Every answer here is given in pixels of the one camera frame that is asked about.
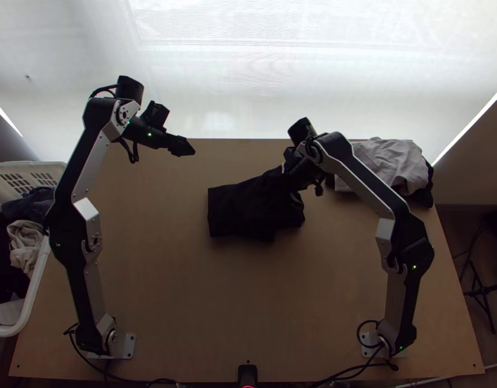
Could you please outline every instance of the white wall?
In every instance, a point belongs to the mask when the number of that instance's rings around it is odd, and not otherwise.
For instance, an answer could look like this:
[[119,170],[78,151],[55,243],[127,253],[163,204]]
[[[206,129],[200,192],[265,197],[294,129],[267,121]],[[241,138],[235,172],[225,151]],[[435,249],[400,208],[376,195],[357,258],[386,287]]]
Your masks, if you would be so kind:
[[497,101],[434,169],[437,204],[497,205]]
[[497,91],[497,0],[232,4],[1,1],[0,106],[44,160],[69,158],[89,93],[125,74],[183,136],[285,138],[308,116],[433,161]]

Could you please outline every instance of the laundry basket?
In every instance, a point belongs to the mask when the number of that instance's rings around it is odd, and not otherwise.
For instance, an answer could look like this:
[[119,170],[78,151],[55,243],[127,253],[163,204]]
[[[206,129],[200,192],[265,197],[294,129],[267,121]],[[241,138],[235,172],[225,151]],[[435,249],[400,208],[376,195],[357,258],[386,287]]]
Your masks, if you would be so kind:
[[[64,169],[65,163],[61,162],[0,163],[0,212],[1,205],[4,202],[21,198],[22,194],[28,193],[36,186],[56,187]],[[49,253],[49,240],[47,237],[44,237],[29,282],[20,318],[15,325],[0,325],[0,337],[14,336],[26,325]]]

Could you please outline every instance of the table surface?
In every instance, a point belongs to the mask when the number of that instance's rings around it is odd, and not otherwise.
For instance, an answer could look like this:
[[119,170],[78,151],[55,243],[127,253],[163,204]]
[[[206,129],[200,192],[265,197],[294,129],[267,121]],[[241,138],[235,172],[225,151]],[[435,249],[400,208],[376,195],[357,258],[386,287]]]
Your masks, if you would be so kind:
[[[137,334],[134,357],[111,372],[233,382],[250,360],[261,381],[308,382],[365,361],[355,331],[383,318],[386,274],[377,218],[356,196],[302,192],[306,222],[273,244],[209,238],[207,189],[278,166],[289,143],[192,140],[197,154],[182,158],[141,147],[135,165],[121,147],[110,148],[90,196],[104,235],[98,265],[107,311]],[[398,372],[374,368],[361,378],[483,373],[436,209],[412,211],[436,251],[421,281],[418,338],[397,360]],[[10,375],[101,379],[62,335],[74,322],[65,270],[51,256]]]

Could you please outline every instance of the black stand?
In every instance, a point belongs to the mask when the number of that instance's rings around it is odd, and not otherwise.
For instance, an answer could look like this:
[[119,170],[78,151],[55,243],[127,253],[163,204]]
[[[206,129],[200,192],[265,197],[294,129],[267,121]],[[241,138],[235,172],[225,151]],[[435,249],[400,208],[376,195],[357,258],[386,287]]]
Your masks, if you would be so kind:
[[255,365],[244,364],[237,368],[238,388],[256,388],[258,386],[258,368]]
[[[489,308],[489,303],[487,301],[487,296],[490,292],[497,291],[497,284],[492,286],[485,286],[482,283],[482,280],[480,279],[480,276],[477,272],[477,269],[475,268],[475,265],[473,264],[473,261],[471,260],[466,261],[461,276],[459,277],[459,280],[462,279],[467,265],[469,265],[471,270],[473,271],[473,282],[471,286],[471,291],[465,292],[464,295],[473,297],[477,301],[479,306],[482,307],[482,310],[484,310],[484,312],[487,315],[487,319],[489,320],[489,327],[491,328],[491,332],[493,334],[496,334],[495,325],[493,323],[493,317],[491,316],[491,309]],[[478,299],[478,296],[482,296],[483,303]]]

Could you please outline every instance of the black cable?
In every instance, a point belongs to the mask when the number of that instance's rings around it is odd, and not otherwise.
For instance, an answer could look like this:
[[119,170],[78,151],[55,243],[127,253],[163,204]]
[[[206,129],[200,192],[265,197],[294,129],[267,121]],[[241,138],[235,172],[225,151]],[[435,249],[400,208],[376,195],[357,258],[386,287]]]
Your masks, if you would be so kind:
[[173,380],[171,378],[158,378],[156,380],[153,380],[152,382],[147,382],[147,381],[143,381],[143,380],[130,380],[130,379],[127,379],[127,378],[116,376],[115,374],[112,374],[112,373],[108,372],[109,365],[106,365],[105,369],[101,369],[101,368],[95,366],[93,363],[91,363],[89,360],[87,360],[87,358],[80,352],[80,350],[76,346],[76,343],[74,342],[74,338],[72,337],[72,335],[74,334],[73,328],[76,327],[76,326],[78,326],[77,323],[73,324],[65,332],[63,332],[63,335],[64,336],[69,335],[69,339],[71,341],[71,345],[72,345],[73,349],[76,351],[76,353],[79,355],[79,357],[88,366],[90,366],[92,369],[94,369],[95,371],[103,374],[103,379],[105,380],[106,384],[108,384],[107,378],[114,378],[114,379],[116,379],[116,380],[118,380],[120,382],[125,382],[125,383],[142,383],[142,384],[149,384],[148,386],[150,386],[150,385],[153,385],[154,383],[159,383],[160,382],[160,383],[174,384],[174,385],[177,386],[177,388],[181,387],[181,385],[179,385],[175,380]]
[[99,87],[97,88],[95,91],[93,91],[91,93],[91,95],[89,96],[89,99],[92,98],[92,97],[95,97],[97,94],[101,93],[101,92],[109,92],[111,93],[114,98],[115,98],[115,93],[113,91],[111,91],[110,89],[114,89],[116,87],[118,87],[119,84],[118,83],[115,83],[114,85],[108,85],[108,86],[103,86],[103,87]]
[[128,147],[128,143],[122,137],[114,140],[114,142],[118,142],[120,145],[123,146],[123,148],[126,150],[126,152],[128,154],[128,159],[130,160],[130,163],[135,164],[139,161],[139,151],[137,148],[137,142],[133,142],[133,152],[130,151],[130,147]]
[[[390,369],[392,369],[395,372],[398,371],[399,370],[398,366],[396,364],[393,364],[390,361],[386,361],[386,362],[382,362],[382,363],[374,363],[374,364],[371,363],[374,360],[374,358],[376,357],[376,355],[378,355],[378,353],[380,353],[380,351],[384,347],[385,347],[385,345],[381,344],[381,346],[375,350],[375,352],[371,355],[371,357],[369,358],[369,360],[365,364],[357,365],[355,367],[344,369],[343,371],[335,373],[334,375],[332,375],[328,378],[325,378],[325,379],[320,380],[316,383],[313,383],[311,388],[317,388],[320,385],[328,383],[328,382],[335,382],[335,381],[340,381],[340,380],[350,380],[350,379],[355,378],[355,377],[359,376],[360,374],[362,374],[367,368],[372,368],[372,367],[389,367]],[[360,370],[356,373],[349,375],[349,376],[341,377],[344,374],[351,372],[351,371],[355,371],[357,369],[360,369]]]
[[458,253],[457,255],[453,255],[452,259],[457,259],[459,256],[465,255],[466,253],[470,252],[475,243],[477,242],[478,238],[481,236],[481,234],[487,229],[486,225],[481,225],[479,228],[473,233],[473,236],[471,238],[471,243],[469,247],[466,250],[463,250],[461,253]]
[[368,349],[374,349],[374,348],[377,348],[378,346],[380,345],[383,345],[381,342],[378,342],[378,343],[375,343],[373,345],[366,345],[365,343],[362,342],[362,338],[360,336],[360,330],[362,330],[362,327],[364,325],[367,325],[368,323],[374,323],[376,326],[375,328],[378,326],[378,321],[375,321],[374,319],[368,319],[367,321],[363,321],[360,325],[358,325],[357,327],[357,340],[358,342],[360,343],[360,345],[362,345],[363,347],[366,347]]
[[470,252],[473,249],[473,246],[477,242],[477,239],[481,236],[481,234],[487,229],[487,225],[482,224],[477,228],[477,230],[473,233],[473,236],[471,238],[471,243],[470,246],[466,249],[463,250],[461,253],[458,253],[456,255],[452,256],[452,259],[457,259],[457,257],[465,255],[466,253]]

